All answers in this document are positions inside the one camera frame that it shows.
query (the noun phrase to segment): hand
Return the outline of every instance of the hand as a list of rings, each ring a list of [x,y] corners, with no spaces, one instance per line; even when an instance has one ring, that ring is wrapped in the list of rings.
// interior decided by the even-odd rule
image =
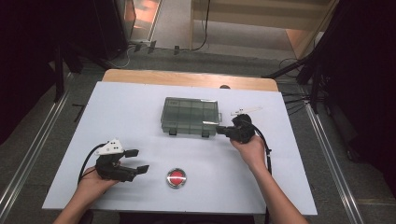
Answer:
[[[118,182],[118,180],[104,180],[99,176],[94,167],[88,168],[84,172],[84,177],[79,181],[72,199],[53,223],[78,223],[85,211],[87,211],[106,190]]]
[[[94,167],[85,170],[81,181],[75,192],[76,198],[82,203],[91,206],[97,199],[99,199],[108,189],[113,185],[119,183],[118,180],[102,179],[96,172]]]
[[[248,143],[242,144],[230,139],[231,144],[238,149],[242,159],[251,169],[256,165],[265,165],[264,142],[258,135],[253,135]]]

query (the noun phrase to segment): power cord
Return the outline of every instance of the power cord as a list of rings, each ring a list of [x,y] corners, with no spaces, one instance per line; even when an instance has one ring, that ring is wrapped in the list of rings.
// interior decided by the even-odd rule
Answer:
[[[295,58],[287,58],[287,59],[284,59],[284,60],[280,61],[279,65],[278,65],[279,70],[281,69],[281,66],[280,66],[280,65],[281,65],[283,62],[288,61],[288,60],[295,60],[295,61],[298,62],[298,60],[295,59]],[[297,75],[297,76],[291,76],[291,75],[289,75],[288,73],[285,73],[284,75],[287,76],[287,77],[297,77],[297,76],[298,76],[298,75]]]
[[[202,45],[199,48],[192,49],[192,51],[196,51],[198,49],[201,49],[204,46],[204,44],[206,43],[206,40],[207,40],[207,21],[208,21],[208,18],[209,18],[209,9],[210,9],[210,0],[207,1],[207,10],[206,10],[206,18],[205,18],[205,39],[204,39],[204,42],[202,43]]]
[[[81,170],[79,171],[79,175],[78,175],[78,183],[81,181],[82,177],[84,177],[85,175],[89,174],[90,172],[88,172],[87,174],[84,175],[84,171],[85,171],[85,166],[87,165],[88,160],[90,159],[91,155],[93,154],[94,151],[96,151],[96,149],[98,149],[99,147],[103,147],[105,144],[100,144],[97,147],[94,147],[90,153],[88,153],[87,158],[85,158],[84,163],[82,164]]]
[[[111,61],[107,61],[108,63],[110,63],[111,65],[115,66],[116,68],[124,68],[126,66],[128,66],[128,64],[131,62],[131,59],[129,58],[129,50],[134,49],[135,46],[131,46],[130,48],[128,48],[126,50],[126,57],[128,58],[128,63],[126,63],[125,65],[116,65],[114,63],[112,63]]]
[[[285,100],[284,103],[285,105],[289,105],[289,104],[295,104],[295,103],[300,103],[303,102],[302,104],[297,104],[297,105],[293,105],[289,108],[287,108],[288,111],[297,108],[296,110],[288,113],[289,116],[299,112],[300,110],[302,110],[307,104],[311,103],[311,97],[310,95],[304,94],[304,93],[292,93],[292,92],[282,92],[282,96],[283,97],[290,97],[290,96],[295,96],[298,97],[298,99],[292,99],[292,100]],[[316,99],[316,102],[324,102],[324,97],[318,97]]]

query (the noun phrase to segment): table surface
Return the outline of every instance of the table surface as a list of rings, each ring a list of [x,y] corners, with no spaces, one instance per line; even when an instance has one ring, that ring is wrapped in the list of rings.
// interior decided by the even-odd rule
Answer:
[[[123,78],[113,82],[117,73]],[[107,71],[104,82],[98,82],[92,93],[43,208],[62,209],[74,192],[80,165],[91,148],[118,137],[126,149],[140,149],[138,157],[121,159],[124,166],[149,164],[150,167],[146,174],[137,176],[132,183],[119,183],[110,189],[93,206],[94,209],[264,213],[265,202],[254,176],[224,135],[203,139],[196,135],[178,134],[170,137],[163,133],[160,123],[163,102],[165,97],[172,96],[217,100],[223,117],[220,125],[226,126],[232,125],[231,112],[235,109],[261,106],[262,110],[252,112],[250,116],[266,135],[268,145],[273,150],[274,178],[304,215],[315,215],[316,207],[281,94],[276,91],[234,90],[239,85],[246,85],[240,81],[244,79],[242,77],[219,76],[208,83],[216,87],[219,84],[230,85],[233,88],[231,90],[192,87],[204,85],[204,77],[207,76],[214,75]],[[179,84],[185,84],[188,78],[191,83],[188,87],[152,84],[162,78],[170,83],[174,77],[186,78],[180,79]],[[198,84],[193,83],[195,77],[201,80],[197,81]],[[138,83],[118,82],[133,79],[137,79]],[[261,78],[252,80],[256,80],[256,85],[261,88],[264,86],[261,80],[266,81]],[[267,81],[268,87],[274,84],[271,80]],[[95,159],[92,156],[88,166],[94,165]],[[188,179],[182,188],[171,189],[165,182],[166,174],[176,167],[182,168]]]
[[[236,90],[277,91],[276,82],[270,78],[232,77],[218,74],[110,69],[106,71],[103,81],[210,88],[227,85]]]

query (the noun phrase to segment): metal bar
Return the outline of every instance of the metal bar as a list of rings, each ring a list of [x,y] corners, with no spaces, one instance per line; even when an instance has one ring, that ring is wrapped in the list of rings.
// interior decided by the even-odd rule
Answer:
[[[73,80],[74,77],[70,73],[67,77],[68,85],[70,85]],[[64,103],[67,100],[68,93],[69,91],[67,90],[61,97],[59,102],[54,103],[51,107],[46,119],[44,120],[37,135],[35,136],[32,145],[30,145],[25,157],[23,158],[17,172],[12,177],[6,190],[3,192],[0,200],[0,224],[3,224],[6,221],[7,215],[11,210],[12,205],[17,200],[24,182],[26,181],[33,166],[35,165],[35,161],[37,160],[38,155],[40,154],[41,149],[44,146],[55,121],[59,117],[59,114],[64,107]]]
[[[344,177],[341,167],[338,164],[337,159],[335,158],[335,155],[332,151],[332,146],[320,122],[320,117],[319,115],[315,114],[310,104],[307,104],[305,108],[308,112],[308,116],[312,122],[315,133],[317,134],[320,147],[323,150],[324,157],[327,164],[329,165],[330,172],[332,173],[332,178],[346,209],[346,214],[349,217],[349,221],[350,223],[363,224],[364,221],[361,216],[359,207],[357,206],[356,200],[352,194],[352,191],[349,188],[349,185]]]
[[[61,45],[57,44],[55,47],[55,86],[56,93],[54,103],[57,103],[64,94],[64,60],[62,58]]]
[[[152,41],[152,36],[153,36],[155,28],[157,26],[157,20],[158,20],[158,16],[160,14],[160,10],[161,10],[161,6],[162,5],[163,5],[163,0],[160,0],[158,2],[157,10],[155,11],[154,19],[152,20],[152,25],[149,28],[148,41]]]

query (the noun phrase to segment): transparent box lid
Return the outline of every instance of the transparent box lid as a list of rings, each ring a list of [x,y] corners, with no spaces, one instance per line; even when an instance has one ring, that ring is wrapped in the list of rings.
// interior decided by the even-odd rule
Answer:
[[[166,97],[161,117],[163,131],[199,134],[202,137],[216,135],[219,126],[218,102],[214,100]]]

